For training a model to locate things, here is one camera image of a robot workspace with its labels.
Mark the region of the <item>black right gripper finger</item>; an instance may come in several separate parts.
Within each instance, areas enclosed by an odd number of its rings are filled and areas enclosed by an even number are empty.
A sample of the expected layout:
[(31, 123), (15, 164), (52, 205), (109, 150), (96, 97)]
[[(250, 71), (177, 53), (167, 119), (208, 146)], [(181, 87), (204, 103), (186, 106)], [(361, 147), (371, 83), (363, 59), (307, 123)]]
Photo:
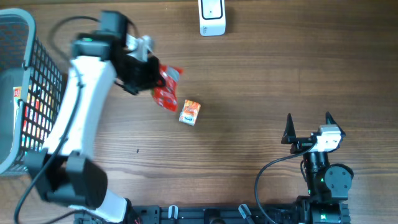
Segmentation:
[(285, 125), (285, 131), (283, 133), (281, 143), (282, 144), (293, 144), (296, 142), (296, 133), (294, 128), (294, 122), (292, 115), (289, 113), (287, 115), (287, 121)]
[(332, 117), (332, 115), (331, 115), (331, 113), (329, 111), (327, 111), (325, 113), (325, 121), (326, 121), (326, 124), (336, 125), (339, 128), (339, 130), (340, 130), (341, 137), (345, 137), (346, 136), (346, 133), (342, 130), (342, 128), (333, 119), (333, 117)]

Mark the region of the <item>red snack bag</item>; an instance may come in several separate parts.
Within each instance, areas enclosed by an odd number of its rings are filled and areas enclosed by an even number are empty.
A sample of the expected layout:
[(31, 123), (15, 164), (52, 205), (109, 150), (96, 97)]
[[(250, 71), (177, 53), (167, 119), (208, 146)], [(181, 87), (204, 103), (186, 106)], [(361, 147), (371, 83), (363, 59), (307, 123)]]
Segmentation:
[(175, 112), (178, 108), (175, 92), (183, 74), (183, 69), (160, 64), (160, 74), (165, 80), (165, 85), (153, 88), (151, 93), (152, 98), (159, 106)]

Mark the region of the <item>orange small carton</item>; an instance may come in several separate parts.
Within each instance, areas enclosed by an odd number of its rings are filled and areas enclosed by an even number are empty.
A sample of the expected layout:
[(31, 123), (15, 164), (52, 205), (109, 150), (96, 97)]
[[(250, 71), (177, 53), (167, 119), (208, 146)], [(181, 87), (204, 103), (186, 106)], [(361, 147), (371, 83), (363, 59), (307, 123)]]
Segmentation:
[(200, 108), (201, 104), (191, 100), (185, 100), (182, 112), (179, 116), (179, 121), (194, 126), (197, 121)]

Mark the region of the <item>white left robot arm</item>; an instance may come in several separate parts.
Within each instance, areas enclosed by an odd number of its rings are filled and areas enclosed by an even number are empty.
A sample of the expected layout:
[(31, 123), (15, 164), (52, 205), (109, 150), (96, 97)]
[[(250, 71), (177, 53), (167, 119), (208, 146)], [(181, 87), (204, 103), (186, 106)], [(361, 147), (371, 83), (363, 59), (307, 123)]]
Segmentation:
[(94, 140), (113, 85), (136, 95), (165, 88), (169, 76), (152, 53), (152, 39), (129, 35), (127, 16), (103, 11), (98, 23), (97, 30), (72, 42), (58, 117), (42, 149), (25, 159), (29, 189), (45, 202), (68, 207), (78, 223), (140, 223), (131, 201), (108, 188), (105, 171), (93, 162)]

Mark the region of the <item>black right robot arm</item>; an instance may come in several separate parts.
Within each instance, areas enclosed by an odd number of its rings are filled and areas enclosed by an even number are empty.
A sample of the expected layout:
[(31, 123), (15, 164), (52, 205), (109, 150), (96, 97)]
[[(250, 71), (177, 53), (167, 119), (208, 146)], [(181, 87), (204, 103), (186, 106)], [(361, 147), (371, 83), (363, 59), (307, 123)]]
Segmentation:
[(346, 133), (325, 114), (326, 123), (309, 137), (296, 136), (292, 115), (287, 115), (282, 144), (290, 144), (293, 156), (302, 156), (301, 168), (308, 187), (307, 196), (298, 196), (294, 215), (297, 223), (351, 222), (348, 205), (349, 190), (354, 178), (353, 170), (344, 164), (331, 164), (328, 155), (340, 148)]

